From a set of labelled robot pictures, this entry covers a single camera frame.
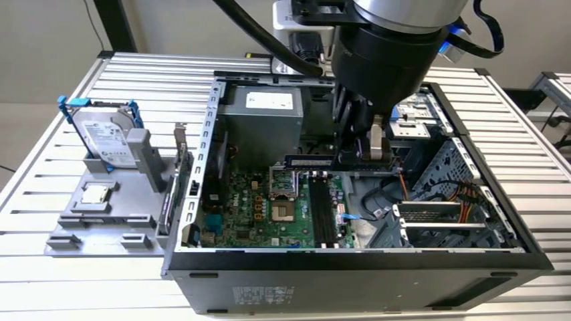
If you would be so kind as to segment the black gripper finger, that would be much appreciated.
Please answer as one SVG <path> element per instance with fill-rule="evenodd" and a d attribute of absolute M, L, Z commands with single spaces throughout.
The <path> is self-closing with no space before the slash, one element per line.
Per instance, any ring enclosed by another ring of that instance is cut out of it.
<path fill-rule="evenodd" d="M 382 117 L 374 115 L 364 133 L 356 134 L 350 128 L 341 131 L 337 163 L 342 169 L 384 169 L 390 165 L 392 150 L 382 121 Z"/>
<path fill-rule="evenodd" d="M 349 151 L 360 144 L 370 129 L 368 101 L 345 86 L 334 86 L 333 125 L 334 150 Z"/>

